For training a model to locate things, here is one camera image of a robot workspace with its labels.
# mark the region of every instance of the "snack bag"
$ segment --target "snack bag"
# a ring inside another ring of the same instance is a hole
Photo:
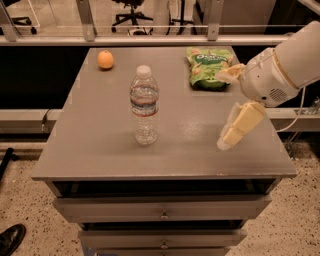
[[[215,74],[232,65],[233,55],[226,49],[187,49],[190,63],[190,83],[193,88],[212,91],[223,90],[228,83],[215,78]]]

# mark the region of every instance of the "cabinet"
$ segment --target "cabinet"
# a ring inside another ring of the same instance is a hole
[[[100,50],[90,49],[33,179],[46,182],[57,211],[98,253],[225,255],[271,202],[272,189],[296,175],[270,120],[220,151],[228,111],[246,100],[238,87],[191,89],[185,47],[108,50],[116,64],[101,71]],[[129,104],[140,64],[151,66],[160,86],[159,138],[147,147],[134,139]]]

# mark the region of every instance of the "plastic bottle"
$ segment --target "plastic bottle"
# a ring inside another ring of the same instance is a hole
[[[159,87],[149,66],[137,67],[137,74],[130,86],[133,128],[136,140],[143,145],[158,138]]]

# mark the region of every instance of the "drawer handle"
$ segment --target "drawer handle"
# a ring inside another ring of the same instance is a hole
[[[169,249],[169,246],[167,245],[167,241],[163,241],[162,245],[160,246],[160,249],[162,250],[167,250]]]
[[[168,220],[169,216],[167,215],[166,211],[163,211],[162,215],[160,216],[160,220]]]

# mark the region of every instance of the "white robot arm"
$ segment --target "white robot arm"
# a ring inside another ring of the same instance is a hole
[[[247,65],[216,74],[238,84],[249,101],[232,108],[217,142],[221,150],[236,145],[264,118],[265,107],[276,107],[320,80],[320,23],[313,21],[275,48],[267,48]]]

